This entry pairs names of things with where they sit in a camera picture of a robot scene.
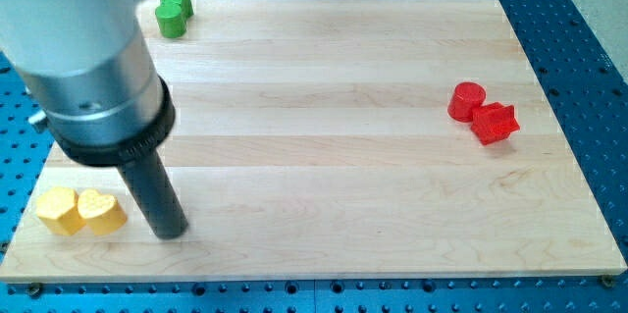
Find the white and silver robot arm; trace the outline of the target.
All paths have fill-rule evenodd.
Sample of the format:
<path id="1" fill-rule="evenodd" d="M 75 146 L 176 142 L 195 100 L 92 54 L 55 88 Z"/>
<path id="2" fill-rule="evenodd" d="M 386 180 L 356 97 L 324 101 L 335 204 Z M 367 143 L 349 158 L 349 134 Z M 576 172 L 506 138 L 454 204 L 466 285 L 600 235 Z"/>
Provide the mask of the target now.
<path id="1" fill-rule="evenodd" d="M 116 143 L 165 98 L 135 8 L 142 0 L 1 0 L 1 50 L 57 138 Z"/>

